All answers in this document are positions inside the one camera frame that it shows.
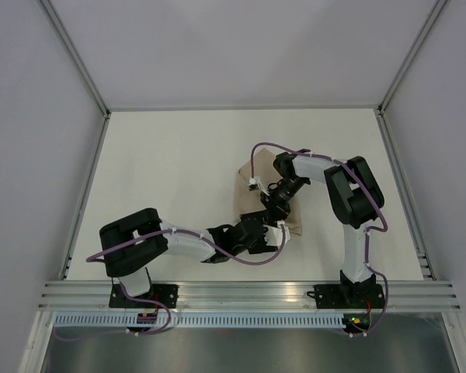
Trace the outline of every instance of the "black bracket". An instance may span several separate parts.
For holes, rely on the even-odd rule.
[[[161,229],[161,223],[162,220],[154,208],[145,208],[114,221],[100,229],[102,249],[107,250],[134,239],[135,231],[140,236],[157,232]],[[106,265],[107,276],[115,278],[132,274],[163,254],[167,249],[168,240],[164,236],[158,235],[152,239],[145,239],[130,245],[124,250],[105,255],[103,261]]]
[[[373,275],[361,283],[351,283],[340,271],[340,284],[318,284],[308,296],[316,300],[317,309],[382,309],[385,304],[383,288]]]
[[[385,199],[366,159],[354,157],[349,159],[346,165],[362,181],[377,206],[382,208]],[[359,187],[352,187],[355,182],[342,166],[326,169],[325,180],[333,212],[342,224],[349,224],[357,229],[366,221],[377,218],[376,211],[364,192]]]
[[[175,309],[178,301],[178,285],[152,284],[148,293],[140,295],[139,299],[161,302],[168,309]],[[121,291],[119,284],[112,285],[109,300],[110,309],[155,309],[155,305],[144,302],[135,302],[127,299]]]

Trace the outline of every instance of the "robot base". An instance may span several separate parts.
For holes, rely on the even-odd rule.
[[[155,309],[155,305],[153,304],[134,302],[127,299],[121,291],[119,284],[112,286],[110,294],[110,309]],[[178,285],[152,284],[151,290],[148,293],[135,298],[159,301],[169,309],[175,309],[176,302],[178,301]]]
[[[383,288],[376,283],[376,276],[353,284],[340,271],[340,284],[319,284],[308,296],[316,300],[318,309],[382,309],[385,298]]]

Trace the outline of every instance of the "cable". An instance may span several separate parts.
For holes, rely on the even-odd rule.
[[[168,319],[166,320],[163,326],[157,328],[156,330],[148,330],[146,332],[139,332],[139,334],[150,336],[152,334],[159,334],[163,332],[164,329],[167,327],[167,325],[169,325],[169,323],[172,321],[171,311],[169,310],[169,308],[161,302],[152,301],[150,299],[139,299],[139,298],[132,297],[131,295],[127,293],[126,288],[124,287],[122,283],[120,283],[119,285],[126,299],[133,301],[133,302],[149,303],[151,305],[156,305],[160,307],[161,309],[164,309],[164,311],[168,314]]]
[[[164,311],[168,314],[168,319],[166,320],[165,324],[155,330],[148,330],[148,331],[145,331],[145,332],[138,332],[138,333],[133,333],[135,336],[138,336],[138,335],[152,335],[152,334],[159,334],[159,333],[162,333],[165,331],[167,325],[169,325],[169,323],[172,321],[172,316],[171,316],[171,310],[166,306],[164,305],[163,303],[161,302],[157,302],[157,301],[152,301],[150,299],[139,299],[139,298],[135,298],[135,297],[132,297],[131,295],[129,295],[126,291],[126,288],[124,287],[124,285],[122,283],[120,283],[120,288],[121,288],[121,291],[123,292],[124,296],[126,297],[126,299],[130,300],[130,301],[133,301],[133,302],[140,302],[140,303],[149,303],[149,304],[152,304],[152,305],[155,305],[156,307],[160,307],[161,309],[164,309]],[[157,318],[157,316],[153,317],[153,318],[137,318],[138,321],[141,321],[141,319],[144,319],[145,321],[155,321]],[[78,337],[74,337],[74,338],[66,338],[64,336],[60,336],[57,332],[57,328],[53,328],[52,330],[52,333],[54,334],[54,337],[58,340],[60,340],[61,342],[78,342],[80,340],[89,340],[91,338],[95,338],[97,336],[108,336],[108,335],[111,335],[111,334],[127,334],[127,333],[132,333],[132,332],[129,332],[127,329],[125,330],[121,330],[121,329],[117,329],[117,330],[107,330],[105,332],[101,332],[101,333],[97,333],[97,334],[92,334],[91,336],[78,336]]]
[[[387,310],[387,307],[388,307],[388,293],[389,293],[389,291],[388,291],[388,279],[386,278],[386,276],[384,274],[382,274],[381,272],[378,272],[377,270],[375,270],[370,265],[370,259],[369,259],[369,255],[370,255],[370,236],[369,236],[369,233],[370,233],[370,231],[386,232],[388,230],[388,223],[387,223],[387,220],[385,219],[385,216],[381,212],[380,208],[378,207],[377,203],[374,201],[374,198],[371,196],[369,190],[366,188],[364,183],[349,168],[349,166],[346,165],[344,162],[341,162],[338,159],[332,159],[331,157],[328,157],[327,155],[313,154],[312,152],[301,153],[301,152],[296,152],[295,150],[292,150],[292,149],[289,149],[289,148],[285,148],[282,145],[274,144],[272,142],[260,142],[260,143],[258,143],[256,145],[254,145],[254,147],[252,148],[252,152],[250,153],[250,169],[251,169],[252,178],[255,177],[255,173],[254,173],[254,153],[255,153],[256,149],[259,146],[263,146],[263,145],[264,146],[273,146],[274,148],[279,148],[279,149],[284,150],[285,152],[289,152],[289,153],[292,153],[292,154],[295,154],[295,155],[300,155],[302,157],[325,159],[327,161],[335,163],[338,166],[342,166],[342,168],[346,171],[346,173],[349,174],[349,176],[352,178],[352,180],[354,180],[354,182],[363,191],[364,195],[366,196],[367,200],[370,202],[370,204],[373,207],[374,211],[376,212],[377,216],[380,218],[380,221],[381,221],[381,224],[383,225],[383,227],[377,227],[377,226],[372,225],[372,226],[367,227],[366,230],[365,230],[366,240],[365,240],[364,260],[365,260],[365,264],[366,264],[367,268],[370,270],[370,272],[372,274],[375,274],[375,275],[380,276],[381,278],[383,278],[383,282],[384,282],[384,285],[385,285],[384,306],[383,306],[383,309],[381,310],[381,313],[380,313],[380,316],[378,317],[378,320],[376,321],[375,324],[373,324],[372,327],[370,327],[366,332],[362,332],[362,333],[358,333],[358,334],[351,334],[350,335],[350,336],[366,336],[367,334],[369,334],[371,331],[373,331],[378,326],[378,324],[383,319],[383,316],[384,316],[384,314],[385,314],[385,312]]]
[[[219,253],[227,256],[230,259],[233,259],[234,261],[237,261],[237,262],[242,263],[242,264],[246,264],[247,266],[262,266],[264,264],[268,264],[268,263],[272,262],[273,260],[275,260],[281,254],[281,252],[283,251],[283,248],[285,247],[285,243],[286,243],[286,240],[287,240],[287,235],[285,233],[285,229],[282,228],[281,229],[281,235],[282,235],[281,245],[280,245],[280,248],[278,249],[278,251],[276,251],[276,253],[273,256],[271,256],[269,259],[266,259],[266,260],[263,260],[263,261],[260,261],[260,262],[249,262],[248,260],[243,260],[243,259],[237,258],[236,256],[231,255],[228,251],[223,250],[221,247],[216,245],[214,242],[210,241],[206,237],[203,237],[201,234],[199,234],[197,232],[190,231],[188,229],[182,229],[182,228],[163,229],[161,231],[148,233],[147,235],[142,235],[142,236],[140,236],[140,237],[138,237],[136,239],[131,239],[129,241],[123,242],[123,243],[121,243],[119,245],[111,247],[110,249],[100,251],[97,254],[93,254],[93,255],[89,256],[88,258],[86,258],[86,262],[92,263],[92,262],[96,261],[98,258],[100,258],[101,256],[105,256],[105,255],[114,253],[114,252],[116,252],[118,250],[124,249],[124,248],[126,248],[126,247],[128,247],[130,245],[133,245],[136,242],[140,242],[140,241],[143,241],[145,239],[150,239],[150,238],[155,237],[157,235],[165,235],[165,234],[168,234],[168,233],[174,233],[174,234],[181,233],[181,234],[184,234],[184,235],[191,235],[193,237],[196,237],[196,238],[204,241],[206,244],[208,244],[209,246],[211,246],[215,250],[217,250]]]

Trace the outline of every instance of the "white wall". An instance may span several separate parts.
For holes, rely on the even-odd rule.
[[[0,372],[59,271],[100,119],[36,2],[0,1]]]
[[[388,118],[434,268],[466,315],[466,0],[447,6]]]
[[[376,105],[434,0],[53,0],[115,108]]]

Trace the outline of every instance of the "transparent panel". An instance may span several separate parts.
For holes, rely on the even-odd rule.
[[[65,337],[100,328],[63,328]],[[388,315],[350,339],[326,329],[173,329],[79,342],[52,339],[43,372],[457,372],[439,316]]]

